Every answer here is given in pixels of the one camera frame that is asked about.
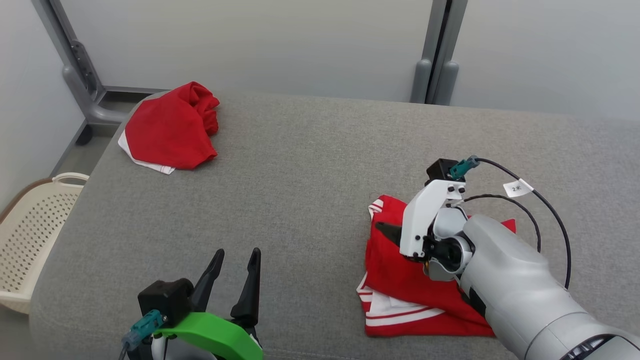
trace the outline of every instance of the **red cloth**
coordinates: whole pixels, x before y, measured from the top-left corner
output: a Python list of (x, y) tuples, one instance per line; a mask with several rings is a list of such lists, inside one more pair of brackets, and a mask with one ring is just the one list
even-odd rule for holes
[(209, 137), (218, 132), (214, 108), (219, 104), (196, 82), (143, 101), (125, 127), (131, 155), (185, 170), (215, 158)]
[[(406, 204), (382, 195), (380, 212), (374, 212), (371, 237), (367, 242), (364, 286), (390, 297), (444, 310), (445, 313), (423, 320), (367, 329), (371, 336), (457, 335), (493, 336), (484, 318), (462, 300), (456, 281), (432, 281), (422, 272), (422, 264), (408, 261), (398, 248), (375, 228), (376, 222), (402, 225)], [(503, 224), (515, 233), (515, 220)]]

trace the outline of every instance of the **beige plastic basket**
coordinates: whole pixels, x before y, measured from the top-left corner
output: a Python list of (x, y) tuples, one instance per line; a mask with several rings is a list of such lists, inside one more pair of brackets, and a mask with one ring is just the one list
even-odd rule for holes
[(89, 177), (67, 172), (27, 186), (0, 213), (0, 304), (29, 313), (31, 294), (51, 247)]

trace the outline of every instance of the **white tag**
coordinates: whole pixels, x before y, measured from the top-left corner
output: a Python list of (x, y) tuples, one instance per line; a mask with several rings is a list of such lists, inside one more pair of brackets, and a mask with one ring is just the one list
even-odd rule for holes
[(527, 184), (523, 179), (518, 179), (512, 183), (504, 184), (504, 191), (507, 192), (508, 197), (518, 197), (527, 195), (533, 191), (531, 185)]

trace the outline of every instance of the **white robotic arm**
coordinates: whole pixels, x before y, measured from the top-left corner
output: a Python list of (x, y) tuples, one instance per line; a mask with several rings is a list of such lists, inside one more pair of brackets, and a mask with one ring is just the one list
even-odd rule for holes
[(595, 320), (550, 274), (548, 261), (498, 221), (467, 220), (456, 161), (438, 160), (431, 180), (407, 205), (402, 228), (376, 224), (400, 253), (425, 264), (435, 281), (457, 281), (465, 300), (519, 359), (640, 359), (640, 338)]

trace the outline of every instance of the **gray table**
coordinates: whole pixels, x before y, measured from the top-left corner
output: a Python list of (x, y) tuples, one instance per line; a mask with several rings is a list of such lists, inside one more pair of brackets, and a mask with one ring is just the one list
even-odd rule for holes
[[(476, 154), (536, 187), (573, 244), (571, 292), (611, 325), (640, 334), (637, 259), (640, 123), (512, 111), (264, 94), (217, 94), (219, 156), (170, 176), (135, 165), (116, 138), (86, 184), (33, 295), (38, 346), (65, 359), (115, 359), (157, 279), (197, 280), (227, 252), (209, 311), (228, 316), (251, 249), (262, 249), (258, 335), (267, 359), (511, 359), (495, 339), (367, 338), (355, 288), (364, 273), (369, 205), (409, 201), (439, 157)], [(468, 194), (510, 179), (483, 165)], [(564, 281), (558, 226), (533, 196), (543, 253)], [(498, 220), (519, 209), (467, 206)]]

